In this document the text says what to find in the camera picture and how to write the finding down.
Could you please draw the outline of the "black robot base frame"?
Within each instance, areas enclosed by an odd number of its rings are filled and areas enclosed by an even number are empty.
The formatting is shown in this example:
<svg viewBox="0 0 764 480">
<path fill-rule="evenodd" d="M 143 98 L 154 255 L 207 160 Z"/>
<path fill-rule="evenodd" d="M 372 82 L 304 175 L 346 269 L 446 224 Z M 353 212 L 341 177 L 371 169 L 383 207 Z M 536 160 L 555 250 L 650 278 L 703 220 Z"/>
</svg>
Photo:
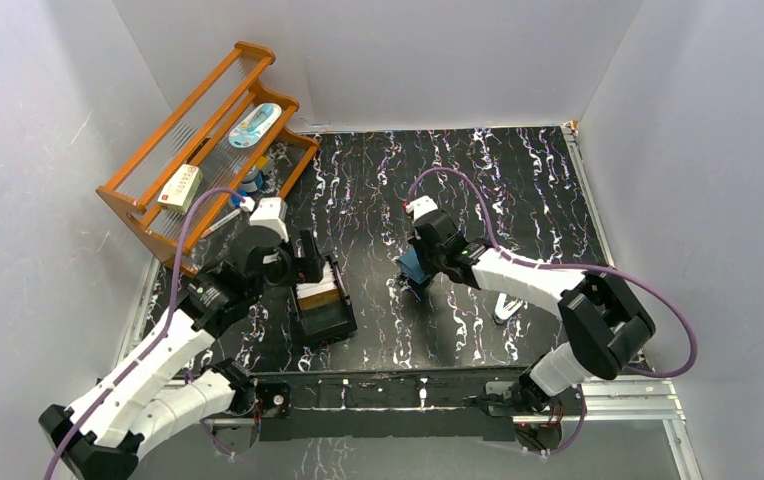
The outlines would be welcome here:
<svg viewBox="0 0 764 480">
<path fill-rule="evenodd" d="M 528 394 L 521 366 L 257 374 L 257 404 L 206 424 L 243 451 L 253 442 L 311 438 L 476 437 L 516 442 L 537 454 L 568 445 L 583 412 L 577 391 Z"/>
</svg>

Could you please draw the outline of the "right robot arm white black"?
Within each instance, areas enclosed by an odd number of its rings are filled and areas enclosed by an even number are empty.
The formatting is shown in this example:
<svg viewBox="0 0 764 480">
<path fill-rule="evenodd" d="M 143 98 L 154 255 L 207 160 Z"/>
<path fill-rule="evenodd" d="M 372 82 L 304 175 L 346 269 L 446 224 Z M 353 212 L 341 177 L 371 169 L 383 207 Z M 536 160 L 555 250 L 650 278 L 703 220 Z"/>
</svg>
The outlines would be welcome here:
<svg viewBox="0 0 764 480">
<path fill-rule="evenodd" d="M 566 341 L 527 367 L 511 385 L 486 387 L 478 397 L 495 416 L 548 413 L 561 394 L 593 377 L 615 379 L 656 331 L 646 309 L 615 274 L 533 267 L 485 239 L 468 240 L 443 210 L 411 203 L 409 250 L 403 274 L 423 287 L 435 275 L 468 287 L 523 300 L 563 324 Z"/>
</svg>

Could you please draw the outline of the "blue card holder wallet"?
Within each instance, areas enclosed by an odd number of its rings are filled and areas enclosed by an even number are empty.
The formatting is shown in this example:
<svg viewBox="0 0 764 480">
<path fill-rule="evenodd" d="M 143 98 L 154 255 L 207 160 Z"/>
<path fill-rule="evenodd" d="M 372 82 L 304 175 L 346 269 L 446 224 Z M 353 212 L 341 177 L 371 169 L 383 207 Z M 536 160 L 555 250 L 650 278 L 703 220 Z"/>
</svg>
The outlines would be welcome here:
<svg viewBox="0 0 764 480">
<path fill-rule="evenodd" d="M 408 249 L 405 251 L 395 260 L 395 263 L 401 275 L 410 282 L 412 282 L 412 274 L 414 270 L 423 270 L 414 249 Z"/>
</svg>

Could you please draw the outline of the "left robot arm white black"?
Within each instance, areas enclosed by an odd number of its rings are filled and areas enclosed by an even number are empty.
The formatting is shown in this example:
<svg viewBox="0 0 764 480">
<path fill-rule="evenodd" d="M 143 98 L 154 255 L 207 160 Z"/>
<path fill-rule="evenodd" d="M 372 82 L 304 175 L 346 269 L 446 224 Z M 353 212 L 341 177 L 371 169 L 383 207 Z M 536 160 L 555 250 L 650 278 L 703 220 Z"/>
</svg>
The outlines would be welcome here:
<svg viewBox="0 0 764 480">
<path fill-rule="evenodd" d="M 249 225 L 226 256 L 204 265 L 173 295 L 147 338 L 95 387 L 68 406 L 51 405 L 39 424 L 78 479 L 127 479 L 154 447 L 217 413 L 244 416 L 258 407 L 257 379 L 228 359 L 161 397 L 167 382 L 248 313 L 266 289 L 316 283 L 328 263 L 313 233 L 282 236 Z"/>
</svg>

